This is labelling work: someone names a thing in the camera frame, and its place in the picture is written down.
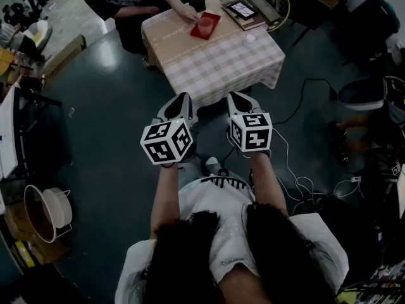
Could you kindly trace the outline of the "person's blue jeans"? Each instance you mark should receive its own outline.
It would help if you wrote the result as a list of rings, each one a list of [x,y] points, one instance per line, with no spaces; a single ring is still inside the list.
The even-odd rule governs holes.
[[[204,177],[201,171],[201,162],[185,162],[178,165],[178,189]]]

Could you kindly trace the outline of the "translucent red cup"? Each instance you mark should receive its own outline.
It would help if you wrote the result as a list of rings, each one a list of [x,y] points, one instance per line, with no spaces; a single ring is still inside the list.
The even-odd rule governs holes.
[[[213,20],[209,17],[201,17],[197,27],[201,37],[209,37],[213,30]]]

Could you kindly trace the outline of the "black picture frame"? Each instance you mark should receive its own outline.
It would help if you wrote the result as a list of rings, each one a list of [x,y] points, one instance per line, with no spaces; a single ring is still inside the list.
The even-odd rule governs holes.
[[[258,14],[256,10],[252,9],[248,4],[241,0],[230,3],[226,9],[232,11],[243,20],[249,20]]]

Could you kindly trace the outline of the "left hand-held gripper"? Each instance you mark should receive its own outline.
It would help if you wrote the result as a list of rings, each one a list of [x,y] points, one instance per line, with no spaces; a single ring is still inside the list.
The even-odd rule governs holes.
[[[193,162],[196,157],[197,122],[192,99],[182,92],[171,98],[144,128],[140,145],[154,165]]]

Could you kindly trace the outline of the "grey two-hole carrier tray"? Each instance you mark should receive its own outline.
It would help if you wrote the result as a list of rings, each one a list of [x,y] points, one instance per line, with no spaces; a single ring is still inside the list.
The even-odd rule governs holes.
[[[248,1],[264,17],[269,25],[276,25],[280,22],[281,16],[267,0]]]

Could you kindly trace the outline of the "person's left forearm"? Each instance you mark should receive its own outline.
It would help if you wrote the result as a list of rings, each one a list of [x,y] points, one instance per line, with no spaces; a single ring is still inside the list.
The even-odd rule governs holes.
[[[156,239],[156,233],[162,225],[171,224],[180,219],[178,201],[178,165],[162,166],[151,212],[150,239]]]

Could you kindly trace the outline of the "yellow packet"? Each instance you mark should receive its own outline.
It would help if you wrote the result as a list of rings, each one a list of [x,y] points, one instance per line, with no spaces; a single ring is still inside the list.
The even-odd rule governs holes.
[[[15,241],[12,250],[15,251],[16,259],[22,267],[28,269],[35,267],[35,262],[23,241]]]

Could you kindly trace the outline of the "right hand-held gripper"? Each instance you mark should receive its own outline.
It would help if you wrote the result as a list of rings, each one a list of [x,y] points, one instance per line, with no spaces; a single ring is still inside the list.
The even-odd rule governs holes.
[[[229,140],[243,153],[270,148],[273,124],[270,114],[246,94],[227,95]]]

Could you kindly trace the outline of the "black metal rack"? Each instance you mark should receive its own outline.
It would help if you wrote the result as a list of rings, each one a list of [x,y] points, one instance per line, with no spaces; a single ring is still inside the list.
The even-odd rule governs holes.
[[[44,167],[45,117],[50,107],[62,102],[16,87],[12,105],[17,166],[11,175],[27,179]]]

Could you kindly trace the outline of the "person's white shirt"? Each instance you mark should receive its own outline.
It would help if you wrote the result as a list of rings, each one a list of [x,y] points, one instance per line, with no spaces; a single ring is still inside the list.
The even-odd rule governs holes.
[[[204,210],[220,215],[219,229],[209,254],[209,267],[219,282],[237,264],[258,274],[256,262],[246,239],[246,208],[252,203],[252,192],[225,182],[222,187],[201,179],[188,183],[178,192],[180,216],[189,219]],[[290,221],[315,248],[311,256],[320,264],[334,291],[341,287],[349,271],[343,247],[317,213],[294,215]],[[155,242],[139,241],[129,247],[115,294],[115,304],[140,304],[145,282],[142,273],[149,265]]]

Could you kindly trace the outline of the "black chair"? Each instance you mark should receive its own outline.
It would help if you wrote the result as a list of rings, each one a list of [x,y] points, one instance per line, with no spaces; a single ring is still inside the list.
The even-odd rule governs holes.
[[[294,23],[304,25],[306,28],[294,41],[292,47],[310,31],[316,30],[329,16],[332,9],[321,0],[289,0],[288,19]]]

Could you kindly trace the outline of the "red tray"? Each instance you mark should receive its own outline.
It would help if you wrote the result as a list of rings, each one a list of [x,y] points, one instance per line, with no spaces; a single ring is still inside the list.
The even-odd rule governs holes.
[[[204,12],[191,30],[190,35],[208,41],[220,20],[221,16]]]

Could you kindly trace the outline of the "grey round chair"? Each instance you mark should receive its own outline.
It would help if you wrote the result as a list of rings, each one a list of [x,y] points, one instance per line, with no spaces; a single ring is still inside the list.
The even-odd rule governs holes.
[[[385,84],[382,78],[357,80],[345,85],[338,92],[337,99],[350,110],[377,110],[385,101]]]

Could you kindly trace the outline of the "white cabinet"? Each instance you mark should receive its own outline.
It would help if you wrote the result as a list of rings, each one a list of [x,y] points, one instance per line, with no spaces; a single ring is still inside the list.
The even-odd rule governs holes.
[[[11,86],[0,106],[0,182],[14,181],[18,166],[15,146],[15,87]]]

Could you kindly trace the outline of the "grey and white chair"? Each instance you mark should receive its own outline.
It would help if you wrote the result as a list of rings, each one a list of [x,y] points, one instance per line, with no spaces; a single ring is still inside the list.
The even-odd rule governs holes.
[[[39,20],[23,31],[23,34],[32,39],[35,42],[38,52],[41,52],[47,44],[52,32],[53,27],[48,20]]]

